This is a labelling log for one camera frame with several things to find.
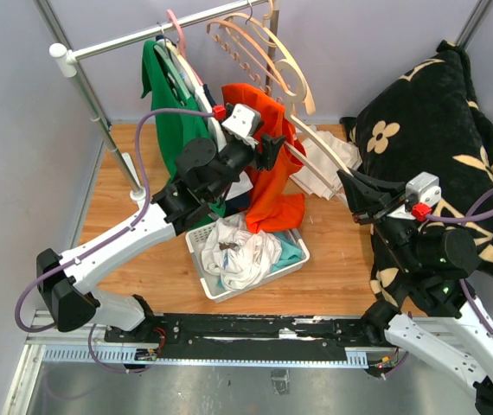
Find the black pillow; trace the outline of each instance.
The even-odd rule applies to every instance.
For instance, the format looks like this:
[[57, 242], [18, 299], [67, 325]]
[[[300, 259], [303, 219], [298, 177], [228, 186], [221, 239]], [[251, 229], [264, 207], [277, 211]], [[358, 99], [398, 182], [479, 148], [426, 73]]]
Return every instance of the black pillow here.
[[[422, 171], [432, 173], [443, 191], [433, 213], [459, 217], [493, 188], [493, 124], [477, 106], [465, 51], [442, 41], [437, 52], [400, 76], [357, 118], [341, 123], [360, 149], [365, 174], [407, 182]], [[492, 208], [493, 197], [479, 212]], [[493, 277], [493, 218], [467, 228], [481, 258], [478, 269]], [[380, 272], [396, 273], [395, 262], [374, 236], [372, 245], [372, 279], [381, 281]]]

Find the wood grain surface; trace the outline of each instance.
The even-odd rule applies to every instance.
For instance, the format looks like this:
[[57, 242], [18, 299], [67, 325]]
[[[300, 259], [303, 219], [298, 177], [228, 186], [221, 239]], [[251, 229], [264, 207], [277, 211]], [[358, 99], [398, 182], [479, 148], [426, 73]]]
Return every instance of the wood grain surface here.
[[[343, 137], [339, 125], [319, 125], [318, 129]], [[134, 135], [135, 125], [113, 127], [112, 136], [119, 148], [129, 152], [137, 165]], [[154, 193], [169, 177], [158, 151], [156, 127], [146, 125], [141, 140]], [[80, 243], [137, 211], [129, 192], [112, 157], [105, 154]], [[301, 190], [289, 181], [285, 192]], [[373, 263], [368, 227], [356, 225], [340, 201], [307, 196], [306, 214], [299, 232], [311, 254], [302, 270], [222, 303], [214, 303], [205, 296], [183, 234], [120, 266], [99, 287], [120, 295], [141, 295], [158, 312], [362, 315], [375, 300], [368, 283]], [[409, 302], [404, 309], [422, 315]]]

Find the red connector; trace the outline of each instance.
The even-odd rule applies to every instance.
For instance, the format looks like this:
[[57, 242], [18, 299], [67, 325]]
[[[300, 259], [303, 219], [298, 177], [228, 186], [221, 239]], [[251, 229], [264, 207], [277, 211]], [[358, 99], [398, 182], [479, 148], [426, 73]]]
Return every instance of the red connector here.
[[431, 208], [428, 207], [425, 203], [416, 203], [412, 207], [412, 215], [414, 218], [423, 222], [427, 219], [427, 215], [431, 213]]
[[214, 118], [218, 121], [223, 121], [224, 119], [226, 119], [227, 112], [225, 106], [216, 105], [214, 108], [212, 108], [212, 110], [214, 111]]

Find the laundry basket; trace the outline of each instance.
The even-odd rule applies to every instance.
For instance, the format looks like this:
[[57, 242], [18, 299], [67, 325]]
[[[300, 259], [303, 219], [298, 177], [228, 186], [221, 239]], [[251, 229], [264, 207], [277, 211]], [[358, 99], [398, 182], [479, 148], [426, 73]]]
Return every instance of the laundry basket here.
[[306, 245], [304, 244], [304, 241], [300, 237], [300, 233], [298, 233], [298, 230], [291, 229], [290, 231], [286, 231], [284, 232], [284, 234], [286, 235], [287, 239], [301, 249], [302, 259], [300, 259], [300, 261], [298, 261], [296, 264], [289, 265], [286, 268], [283, 268], [282, 270], [268, 274], [264, 279], [262, 279], [256, 285], [251, 285], [243, 290], [228, 291], [225, 288], [223, 288], [221, 284], [218, 284], [220, 281], [219, 277], [209, 274], [208, 272], [204, 271], [204, 269], [202, 268], [201, 252], [204, 246], [206, 245], [206, 239], [208, 239], [208, 236], [210, 235], [214, 227], [215, 227], [215, 223], [210, 223], [204, 227], [199, 227], [197, 229], [189, 231], [187, 232], [185, 239], [187, 240], [187, 246], [189, 247], [189, 252], [191, 253], [191, 257], [193, 259], [193, 262], [195, 263], [196, 270], [198, 271], [199, 276], [201, 278], [202, 288], [206, 293], [206, 297], [216, 301], [217, 303], [220, 303], [231, 297], [238, 296], [239, 294], [249, 291], [252, 288], [256, 288], [263, 284], [267, 284], [270, 281], [273, 281], [274, 279], [277, 278], [281, 278], [284, 275], [290, 274], [291, 272], [298, 271], [300, 268], [304, 266], [306, 261], [308, 261], [308, 259], [310, 258], [310, 253], [308, 252], [308, 248], [306, 248]]

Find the white cloth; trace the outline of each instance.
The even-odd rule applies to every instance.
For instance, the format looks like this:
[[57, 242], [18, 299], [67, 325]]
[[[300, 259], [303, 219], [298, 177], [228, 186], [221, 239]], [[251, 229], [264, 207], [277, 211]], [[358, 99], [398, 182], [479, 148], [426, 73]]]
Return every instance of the white cloth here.
[[[225, 247], [221, 244], [235, 244]], [[271, 233], [250, 233], [242, 214], [218, 219], [201, 252], [202, 267], [228, 291], [259, 283], [278, 262], [281, 243]]]
[[[164, 39], [160, 39], [158, 44], [163, 46]], [[212, 112], [212, 106], [210, 105], [204, 87], [199, 83], [195, 76], [195, 71], [190, 64], [179, 54], [179, 49], [176, 48], [170, 40], [166, 40], [166, 48], [168, 53], [171, 54], [172, 62], [176, 66], [177, 72], [181, 75], [183, 82], [189, 89], [189, 92], [195, 96], [195, 101], [198, 104], [199, 110], [204, 112]], [[223, 150], [227, 145], [226, 136], [223, 134], [220, 122], [214, 117], [207, 120], [208, 132], [215, 138], [215, 142], [218, 144], [218, 151]], [[253, 188], [253, 184], [248, 178], [248, 174], [244, 171], [239, 174], [239, 181], [231, 185], [229, 192], [227, 193], [226, 200], [229, 201], [234, 197], [242, 195], [250, 191]]]
[[[337, 154], [341, 160], [351, 169], [357, 169], [362, 164], [360, 152], [357, 147], [351, 143], [345, 143], [343, 140], [335, 137], [329, 131], [316, 131], [316, 134]], [[343, 185], [336, 173], [337, 166], [314, 144], [309, 138], [302, 142], [306, 150], [306, 157], [313, 162], [323, 173], [323, 176], [331, 183], [338, 191]], [[330, 200], [333, 197], [333, 192], [325, 186], [316, 175], [303, 167], [298, 173], [291, 176], [291, 179], [308, 195], [315, 194]]]

